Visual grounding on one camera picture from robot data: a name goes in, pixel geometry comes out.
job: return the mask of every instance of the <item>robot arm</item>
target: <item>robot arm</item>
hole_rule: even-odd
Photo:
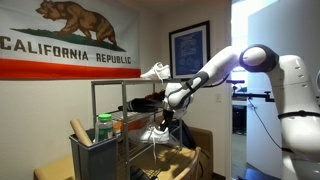
[[[303,159],[319,162],[320,111],[304,62],[298,56],[279,57],[264,45],[251,46],[242,53],[226,47],[185,84],[168,83],[164,119],[172,119],[174,113],[182,117],[193,93],[221,81],[238,65],[268,75],[286,144]]]

